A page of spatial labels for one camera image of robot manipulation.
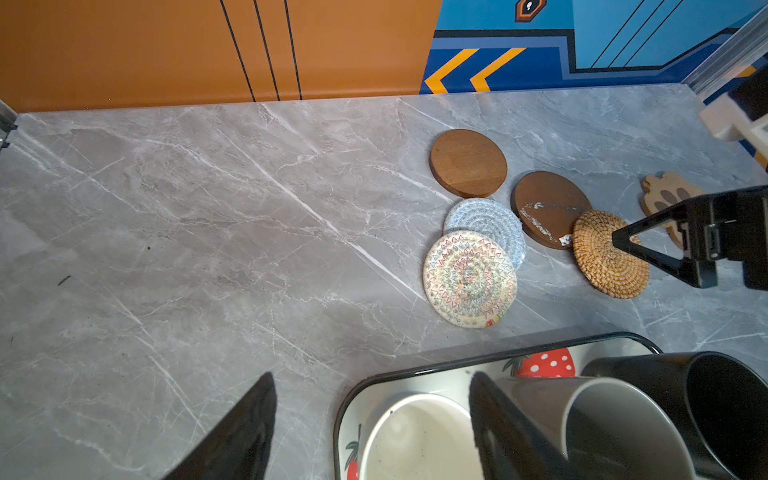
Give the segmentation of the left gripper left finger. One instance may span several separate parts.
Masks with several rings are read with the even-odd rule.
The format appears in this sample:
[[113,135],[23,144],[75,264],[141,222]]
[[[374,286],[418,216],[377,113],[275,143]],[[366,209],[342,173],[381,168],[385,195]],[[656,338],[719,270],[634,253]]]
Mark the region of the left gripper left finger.
[[264,373],[168,479],[262,479],[276,423],[273,375]]

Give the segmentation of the light brown wooden coaster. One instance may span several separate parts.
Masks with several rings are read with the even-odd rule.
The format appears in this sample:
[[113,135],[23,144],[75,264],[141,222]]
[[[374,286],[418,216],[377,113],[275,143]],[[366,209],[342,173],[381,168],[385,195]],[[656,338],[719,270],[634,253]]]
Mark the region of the light brown wooden coaster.
[[431,147],[429,166],[442,187],[464,199],[489,197],[508,175],[508,163],[498,145],[468,129],[440,134]]

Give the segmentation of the dark brown worn coaster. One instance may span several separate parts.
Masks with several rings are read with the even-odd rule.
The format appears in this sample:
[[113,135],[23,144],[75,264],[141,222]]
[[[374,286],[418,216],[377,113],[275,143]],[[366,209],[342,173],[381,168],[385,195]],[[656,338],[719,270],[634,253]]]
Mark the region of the dark brown worn coaster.
[[574,224],[592,209],[576,184],[547,171],[523,175],[512,190],[510,203],[523,231],[537,243],[557,250],[572,249]]

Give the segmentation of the tan rattan coaster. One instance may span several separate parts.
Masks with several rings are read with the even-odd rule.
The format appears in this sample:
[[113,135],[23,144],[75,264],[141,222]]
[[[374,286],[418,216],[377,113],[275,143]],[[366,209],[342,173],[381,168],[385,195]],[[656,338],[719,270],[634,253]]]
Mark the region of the tan rattan coaster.
[[589,210],[575,222],[573,251],[589,282],[617,299],[633,299],[648,286],[650,266],[613,246],[612,234],[627,226],[620,217]]

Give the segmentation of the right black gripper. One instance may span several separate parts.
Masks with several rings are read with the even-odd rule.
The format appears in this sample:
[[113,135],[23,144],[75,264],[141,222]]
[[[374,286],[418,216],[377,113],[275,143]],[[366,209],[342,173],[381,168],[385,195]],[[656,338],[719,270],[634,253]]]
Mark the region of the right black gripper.
[[744,285],[767,290],[767,186],[694,197],[612,233],[612,245],[694,288],[718,285],[719,259],[742,263]]

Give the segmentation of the paw shaped wooden coaster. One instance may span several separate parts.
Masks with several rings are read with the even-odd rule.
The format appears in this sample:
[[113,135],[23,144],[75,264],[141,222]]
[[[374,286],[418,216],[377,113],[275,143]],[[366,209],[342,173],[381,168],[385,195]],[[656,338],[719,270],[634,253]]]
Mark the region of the paw shaped wooden coaster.
[[683,200],[705,194],[704,190],[691,184],[675,172],[648,175],[641,181],[641,187],[644,196],[640,204],[647,216]]

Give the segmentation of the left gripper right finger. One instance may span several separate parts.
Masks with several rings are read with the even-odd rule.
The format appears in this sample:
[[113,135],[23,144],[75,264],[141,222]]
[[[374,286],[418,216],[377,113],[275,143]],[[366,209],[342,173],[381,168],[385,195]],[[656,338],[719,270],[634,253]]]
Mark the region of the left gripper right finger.
[[574,479],[576,470],[483,372],[469,387],[470,418],[485,479]]

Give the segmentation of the blue grey woven coaster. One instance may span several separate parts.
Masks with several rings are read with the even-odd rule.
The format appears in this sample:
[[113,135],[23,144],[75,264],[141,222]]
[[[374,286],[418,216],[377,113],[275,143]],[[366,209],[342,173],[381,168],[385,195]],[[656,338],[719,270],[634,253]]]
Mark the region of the blue grey woven coaster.
[[465,199],[456,203],[443,222],[443,234],[455,231],[480,233],[496,242],[518,270],[526,257],[522,223],[503,204],[487,198]]

